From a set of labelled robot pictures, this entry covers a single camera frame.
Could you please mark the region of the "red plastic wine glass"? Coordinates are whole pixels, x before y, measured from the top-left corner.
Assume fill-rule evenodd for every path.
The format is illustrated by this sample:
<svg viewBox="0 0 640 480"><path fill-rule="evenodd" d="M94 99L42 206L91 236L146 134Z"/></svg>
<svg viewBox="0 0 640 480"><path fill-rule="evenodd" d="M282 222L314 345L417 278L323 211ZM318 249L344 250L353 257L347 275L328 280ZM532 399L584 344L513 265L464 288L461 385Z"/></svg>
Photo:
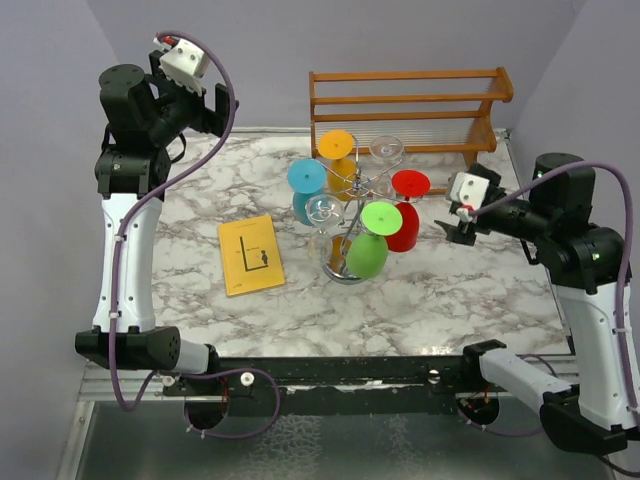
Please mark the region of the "red plastic wine glass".
<svg viewBox="0 0 640 480"><path fill-rule="evenodd" d="M405 169L393 175L392 186L404 198L396 205L402 215L402 226L396 233L387 236L386 241L392 252L404 253L415 247L420 229L419 214L410 200L426 195L431 189L431 182L425 174Z"/></svg>

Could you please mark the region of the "green plastic wine glass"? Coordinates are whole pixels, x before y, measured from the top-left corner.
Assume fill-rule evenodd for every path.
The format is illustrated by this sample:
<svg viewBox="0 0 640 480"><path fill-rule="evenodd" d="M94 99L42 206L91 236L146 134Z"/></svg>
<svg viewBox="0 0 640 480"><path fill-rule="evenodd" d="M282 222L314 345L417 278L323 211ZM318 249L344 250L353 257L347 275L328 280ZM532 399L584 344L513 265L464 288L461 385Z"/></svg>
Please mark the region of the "green plastic wine glass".
<svg viewBox="0 0 640 480"><path fill-rule="evenodd" d="M399 232L403 218L395 205L373 201L362 209L360 222L365 231L351 243L346 267L355 277L371 279L383 270L389 253L386 238Z"/></svg>

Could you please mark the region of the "clear wine glass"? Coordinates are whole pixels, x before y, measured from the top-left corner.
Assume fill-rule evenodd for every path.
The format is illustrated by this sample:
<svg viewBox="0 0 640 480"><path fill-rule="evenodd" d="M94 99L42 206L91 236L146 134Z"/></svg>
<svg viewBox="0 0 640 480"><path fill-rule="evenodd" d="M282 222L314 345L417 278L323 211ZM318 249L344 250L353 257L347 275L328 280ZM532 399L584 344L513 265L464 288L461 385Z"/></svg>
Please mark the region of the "clear wine glass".
<svg viewBox="0 0 640 480"><path fill-rule="evenodd" d="M404 151L404 143L396 136L381 135L370 142L371 156L381 163L381 170L367 183L374 196L390 199L395 195L390 172L402 163Z"/></svg>

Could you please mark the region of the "clear champagne flute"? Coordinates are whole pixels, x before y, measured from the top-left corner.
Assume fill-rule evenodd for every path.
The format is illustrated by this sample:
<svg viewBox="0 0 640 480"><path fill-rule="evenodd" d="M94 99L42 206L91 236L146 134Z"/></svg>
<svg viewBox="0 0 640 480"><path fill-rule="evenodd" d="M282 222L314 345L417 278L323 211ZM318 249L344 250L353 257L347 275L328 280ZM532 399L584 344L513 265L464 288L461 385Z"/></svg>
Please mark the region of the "clear champagne flute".
<svg viewBox="0 0 640 480"><path fill-rule="evenodd" d="M330 261L333 250L333 240L328 230L342 221L343 204L335 195L323 193L310 198L305 211L315 228L308 243L309 256L320 264L326 264Z"/></svg>

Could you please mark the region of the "blue plastic wine glass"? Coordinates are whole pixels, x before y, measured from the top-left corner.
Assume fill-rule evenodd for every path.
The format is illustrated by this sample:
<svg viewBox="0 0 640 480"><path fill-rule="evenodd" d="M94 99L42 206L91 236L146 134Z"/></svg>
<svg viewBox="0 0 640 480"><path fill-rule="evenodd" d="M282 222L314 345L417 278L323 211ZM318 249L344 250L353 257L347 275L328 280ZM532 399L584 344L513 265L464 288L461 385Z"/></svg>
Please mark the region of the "blue plastic wine glass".
<svg viewBox="0 0 640 480"><path fill-rule="evenodd" d="M323 192L326 183L324 166L312 158L294 162L288 170L287 181L294 191L292 207L295 218L306 226L312 226L306 213L306 204Z"/></svg>

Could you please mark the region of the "yellow plastic wine glass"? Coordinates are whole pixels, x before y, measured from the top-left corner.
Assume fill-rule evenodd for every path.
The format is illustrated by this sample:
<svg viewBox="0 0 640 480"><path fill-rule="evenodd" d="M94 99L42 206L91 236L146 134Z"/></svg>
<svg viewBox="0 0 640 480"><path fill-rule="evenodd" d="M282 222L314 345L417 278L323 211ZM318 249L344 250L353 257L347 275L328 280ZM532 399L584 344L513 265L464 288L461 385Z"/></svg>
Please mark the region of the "yellow plastic wine glass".
<svg viewBox="0 0 640 480"><path fill-rule="evenodd" d="M328 161L328 190L341 201L351 199L350 190L356 173L356 163L349 154L354 145L353 136L345 130L330 130L318 143L318 153Z"/></svg>

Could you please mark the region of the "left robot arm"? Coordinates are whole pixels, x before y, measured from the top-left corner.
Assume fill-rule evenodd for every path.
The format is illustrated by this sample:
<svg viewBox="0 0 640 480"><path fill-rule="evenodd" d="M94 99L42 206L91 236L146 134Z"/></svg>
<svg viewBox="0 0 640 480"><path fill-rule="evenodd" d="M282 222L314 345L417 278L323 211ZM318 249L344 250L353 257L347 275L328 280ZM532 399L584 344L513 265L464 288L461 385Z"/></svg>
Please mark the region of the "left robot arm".
<svg viewBox="0 0 640 480"><path fill-rule="evenodd" d="M231 101L215 87L215 107L205 104L202 77L209 57L187 43L149 55L151 70L120 64L99 77L107 117L95 166L104 218L100 299L88 331L75 336L86 359L120 370L186 374L195 392L220 385L211 345L182 339L175 327L159 327L153 310L153 242L174 159L167 148L191 128L226 139Z"/></svg>

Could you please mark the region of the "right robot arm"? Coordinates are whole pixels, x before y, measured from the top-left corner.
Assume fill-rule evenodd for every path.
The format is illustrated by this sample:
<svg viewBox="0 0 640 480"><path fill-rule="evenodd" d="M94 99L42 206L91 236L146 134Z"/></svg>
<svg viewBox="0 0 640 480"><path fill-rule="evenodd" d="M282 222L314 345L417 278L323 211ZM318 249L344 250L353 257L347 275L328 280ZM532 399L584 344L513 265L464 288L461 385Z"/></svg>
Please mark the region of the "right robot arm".
<svg viewBox="0 0 640 480"><path fill-rule="evenodd" d="M534 411L559 449L605 458L639 437L639 367L632 338L631 228L590 219L597 164L546 153L530 184L508 193L498 173L474 164L450 177L446 199L457 223L449 242L473 245L496 232L519 240L528 261L544 267L568 325L577 383L530 365L497 340L465 347L461 383L495 385Z"/></svg>

